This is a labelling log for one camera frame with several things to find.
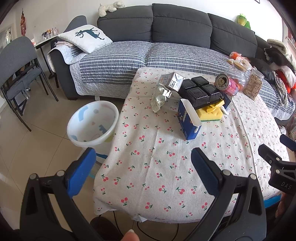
trash bin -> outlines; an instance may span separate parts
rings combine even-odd
[[[94,101],[77,110],[68,122],[67,135],[74,145],[96,150],[97,162],[108,157],[118,121],[117,107],[108,101]]]

can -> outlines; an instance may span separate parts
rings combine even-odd
[[[235,96],[239,91],[234,80],[226,74],[219,74],[215,79],[215,86],[218,90],[224,92],[229,96]]]

green stuffed toy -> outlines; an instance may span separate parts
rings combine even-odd
[[[243,14],[238,15],[238,20],[237,20],[238,24],[240,24],[241,26],[245,26],[248,29],[251,29],[250,23],[249,21],[247,21],[246,16]]]

red hanging ornament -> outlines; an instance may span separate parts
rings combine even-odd
[[[24,16],[24,11],[22,10],[22,16],[20,20],[20,29],[22,31],[22,35],[25,36],[26,34],[26,18]]]

tablecloth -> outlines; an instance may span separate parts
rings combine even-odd
[[[278,192],[268,185],[270,166],[258,155],[266,144],[284,161],[287,149],[279,142],[278,126],[260,96],[253,101],[243,93],[233,97],[230,115],[202,122],[198,136],[185,140],[177,119],[180,97],[174,92],[157,113],[150,101],[161,74],[169,69],[138,69],[123,105],[112,149],[94,182],[95,213],[121,210],[137,221],[195,222],[202,218],[214,197],[195,171],[191,150],[200,147],[206,156],[234,175],[258,177],[264,199]],[[203,76],[176,71],[185,78]],[[225,215],[230,215],[236,195]]]

